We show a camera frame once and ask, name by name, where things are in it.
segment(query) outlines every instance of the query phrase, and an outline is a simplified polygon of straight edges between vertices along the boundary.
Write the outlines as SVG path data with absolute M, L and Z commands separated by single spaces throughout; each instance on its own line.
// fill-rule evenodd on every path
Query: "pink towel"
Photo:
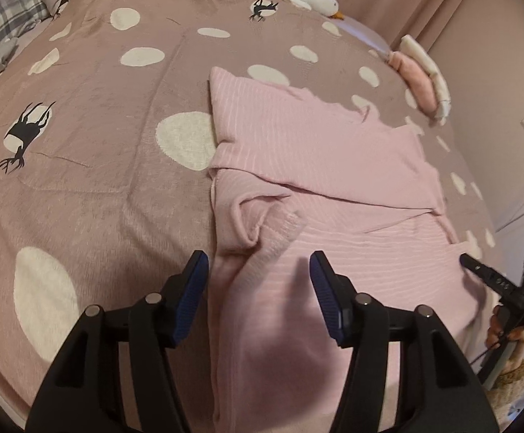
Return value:
M 335 411 L 350 351 L 328 337 L 310 283 L 317 249 L 359 292 L 398 308 L 431 305 L 455 334 L 469 324 L 478 304 L 457 261 L 465 245 L 452 243 L 438 174 L 409 126 L 220 68 L 210 83 L 218 432 Z
M 439 107 L 434 85 L 418 62 L 402 52 L 391 52 L 388 65 L 404 78 L 420 110 L 426 115 L 434 114 Z

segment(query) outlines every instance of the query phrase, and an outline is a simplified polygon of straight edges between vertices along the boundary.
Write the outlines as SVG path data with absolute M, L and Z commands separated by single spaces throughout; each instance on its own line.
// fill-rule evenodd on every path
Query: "metal screw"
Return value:
M 92 318 L 100 313 L 100 307 L 97 304 L 92 304 L 85 309 L 85 315 Z
M 372 296 L 370 296 L 367 293 L 358 293 L 356 295 L 356 302 L 358 304 L 363 304 L 364 306 L 367 306 L 372 302 Z
M 159 303 L 162 300 L 162 295 L 159 293 L 150 293 L 146 296 L 146 303 L 148 304 L 156 304 Z
M 418 306 L 418 312 L 425 318 L 429 318 L 431 315 L 434 314 L 433 309 L 430 306 L 426 306 L 425 304 L 421 304 L 420 306 Z

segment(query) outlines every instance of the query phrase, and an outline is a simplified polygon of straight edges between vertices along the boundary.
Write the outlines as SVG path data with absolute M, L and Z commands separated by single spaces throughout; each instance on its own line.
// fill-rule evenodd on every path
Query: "blue gripper pad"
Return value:
M 310 280 L 312 280 L 328 334 L 338 345 L 341 345 L 345 337 L 342 328 L 342 306 L 335 289 L 336 279 L 338 276 L 332 270 L 324 252 L 321 250 L 314 252 L 310 256 Z
M 194 320 L 198 304 L 202 298 L 206 282 L 208 281 L 209 262 L 208 256 L 201 250 L 194 251 L 188 261 L 186 268 L 179 277 L 179 290 L 181 294 L 176 298 L 166 293 L 166 304 L 174 304 L 175 326 L 172 332 L 172 339 L 177 345 L 184 340 L 190 333 L 191 324 Z

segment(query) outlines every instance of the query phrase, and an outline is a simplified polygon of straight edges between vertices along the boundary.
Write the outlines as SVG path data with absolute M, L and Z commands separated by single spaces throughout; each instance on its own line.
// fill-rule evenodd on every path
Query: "bed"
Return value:
M 69 0 L 42 29 L 0 76 L 0 399 L 21 419 L 88 305 L 131 305 L 194 249 L 214 256 L 213 66 L 408 123 L 458 239 L 502 268 L 450 124 L 419 112 L 371 46 L 321 15 L 287 0 Z M 468 353 L 490 310 L 482 301 L 456 334 Z M 208 350 L 204 301 L 170 357 L 195 432 L 213 428 Z M 329 420 L 304 412 L 271 429 L 327 431 Z

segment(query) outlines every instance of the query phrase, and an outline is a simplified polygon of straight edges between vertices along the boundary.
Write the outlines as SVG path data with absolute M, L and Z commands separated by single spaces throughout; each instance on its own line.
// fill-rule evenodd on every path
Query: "white polka dot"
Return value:
M 455 172 L 451 172 L 450 178 L 452 179 L 452 182 L 454 183 L 454 187 L 456 187 L 456 190 L 462 195 L 466 195 L 466 183 L 463 181 L 462 177 L 460 177 Z
M 118 8 L 110 15 L 110 24 L 120 31 L 134 27 L 140 22 L 140 13 L 132 8 Z
M 25 336 L 45 361 L 52 361 L 79 318 L 77 296 L 63 265 L 47 252 L 17 253 L 13 301 Z
M 352 103 L 358 107 L 360 110 L 364 110 L 366 107 L 370 107 L 371 112 L 375 112 L 379 116 L 378 108 L 375 104 L 368 99 L 364 99 L 358 95 L 352 95 Z
M 46 71 L 50 66 L 59 60 L 59 50 L 57 48 L 53 49 L 45 57 L 43 57 L 39 62 L 36 62 L 27 72 L 28 75 L 32 73 L 41 73 Z
M 380 85 L 378 75 L 374 70 L 368 67 L 361 67 L 358 73 L 364 81 L 366 81 L 372 88 L 377 88 Z
M 272 2 L 271 0 L 262 0 L 261 3 L 259 0 L 256 0 L 250 5 L 250 11 L 252 12 L 252 14 L 254 14 L 255 6 L 257 5 L 270 6 L 273 4 L 275 4 L 275 2 Z M 261 17 L 267 18 L 269 16 L 274 15 L 276 13 L 276 10 L 275 9 L 262 9 L 259 13 Z
M 37 105 L 37 106 L 30 106 L 26 109 L 23 116 L 25 117 L 27 115 L 27 122 L 28 123 L 38 123 L 40 120 L 43 121 L 47 118 L 47 123 L 40 129 L 38 134 L 36 135 L 36 138 L 39 138 L 43 135 L 43 132 L 46 130 L 46 128 L 49 126 L 50 121 L 53 118 L 53 107 L 49 107 L 49 115 L 44 115 L 48 110 L 47 105 Z M 8 132 L 10 128 L 13 127 L 17 123 L 18 119 L 15 119 L 12 124 L 9 126 L 9 128 L 6 130 Z M 18 137 L 15 137 L 13 135 L 8 135 L 6 133 L 5 138 L 3 138 L 3 146 L 6 147 L 6 149 L 12 153 L 17 153 L 17 149 L 20 146 L 23 146 L 23 141 L 21 141 Z
M 208 37 L 217 37 L 218 39 L 227 39 L 229 37 L 229 32 L 215 29 L 213 27 L 201 27 L 198 29 L 198 34 Z
M 166 55 L 152 47 L 134 47 L 122 55 L 122 65 L 129 67 L 144 67 L 152 63 L 161 62 Z
M 496 241 L 494 240 L 494 236 L 492 236 L 492 233 L 489 230 L 485 229 L 484 237 L 486 239 L 486 244 L 488 244 L 491 248 L 496 246 Z
M 478 245 L 478 240 L 476 239 L 476 236 L 472 233 L 472 231 L 466 231 L 466 240 L 470 244 L 470 249 L 468 250 L 468 253 L 476 260 L 480 260 L 482 258 L 482 249 Z
M 297 59 L 304 60 L 305 62 L 318 62 L 318 55 L 305 45 L 294 45 L 290 47 L 290 53 Z
M 412 129 L 414 130 L 414 133 L 416 135 L 424 135 L 424 130 L 421 126 L 419 126 L 416 122 L 414 122 L 409 115 L 407 115 L 404 120 L 406 121 L 407 125 L 410 125 Z
M 404 97 L 406 98 L 406 104 L 408 104 L 412 109 L 417 109 L 418 104 L 416 103 L 416 99 L 414 99 L 414 95 L 412 94 L 412 91 L 410 89 L 407 89 L 404 92 Z
M 334 23 L 331 23 L 330 21 L 324 21 L 322 24 L 322 27 L 327 30 L 330 34 L 334 34 L 335 36 L 341 36 L 340 29 L 338 29 L 338 26 L 336 26 Z
M 156 141 L 180 165 L 202 171 L 216 151 L 212 116 L 205 112 L 181 112 L 166 117 L 156 128 Z
M 478 196 L 478 198 L 480 198 L 481 200 L 484 200 L 482 198 L 482 192 L 480 191 L 480 189 L 478 188 L 476 183 L 475 182 L 471 182 L 470 185 L 474 189 L 474 193 Z
M 57 34 L 54 34 L 49 38 L 50 42 L 53 42 L 57 39 L 61 39 L 62 37 L 66 37 L 71 31 L 71 23 L 68 23 L 66 27 L 64 27 L 63 30 L 59 31 Z
M 290 86 L 290 80 L 286 75 L 277 69 L 267 67 L 266 65 L 252 65 L 248 67 L 248 74 L 258 81 Z
M 436 140 L 438 141 L 440 146 L 446 150 L 447 153 L 450 153 L 450 147 L 446 144 L 446 142 L 441 137 L 436 135 Z

